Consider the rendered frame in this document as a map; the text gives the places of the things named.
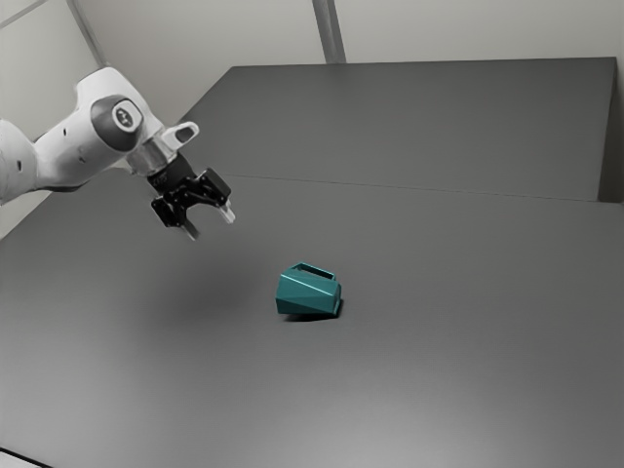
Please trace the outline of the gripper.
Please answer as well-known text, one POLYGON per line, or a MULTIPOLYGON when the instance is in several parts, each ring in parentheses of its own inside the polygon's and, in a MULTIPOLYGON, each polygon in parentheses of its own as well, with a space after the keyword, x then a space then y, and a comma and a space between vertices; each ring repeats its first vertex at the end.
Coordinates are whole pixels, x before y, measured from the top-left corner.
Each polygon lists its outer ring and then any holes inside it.
POLYGON ((196 176, 182 154, 177 154, 167 167, 150 175, 147 181, 157 193, 150 201, 152 210, 166 227, 184 231, 191 240, 200 236, 187 217, 187 210, 196 204, 216 208, 227 224, 236 220, 231 208, 230 186, 211 168, 196 176), (179 189, 188 178, 191 189, 179 189))

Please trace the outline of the teal faceted mug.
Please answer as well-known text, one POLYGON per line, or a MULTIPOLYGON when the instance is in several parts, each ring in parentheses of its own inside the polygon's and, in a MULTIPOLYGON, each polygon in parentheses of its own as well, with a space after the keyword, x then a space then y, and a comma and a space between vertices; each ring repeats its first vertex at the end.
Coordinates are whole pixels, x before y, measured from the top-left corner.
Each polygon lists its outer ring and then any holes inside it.
POLYGON ((341 285, 334 273, 300 262, 281 273, 275 302, 281 315, 335 317, 341 303, 341 285))

